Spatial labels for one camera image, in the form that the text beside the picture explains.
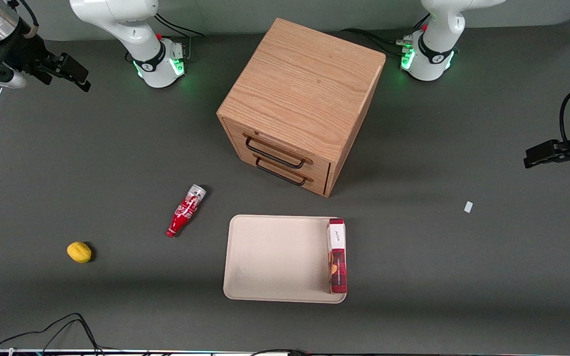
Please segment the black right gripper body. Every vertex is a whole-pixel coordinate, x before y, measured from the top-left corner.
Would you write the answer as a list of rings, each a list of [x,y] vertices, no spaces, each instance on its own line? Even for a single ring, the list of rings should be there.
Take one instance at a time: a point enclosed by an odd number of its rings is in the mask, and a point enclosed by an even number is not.
[[[16,30],[0,41],[0,86],[27,85],[30,70],[42,70],[49,56],[42,39],[38,36],[27,39]]]

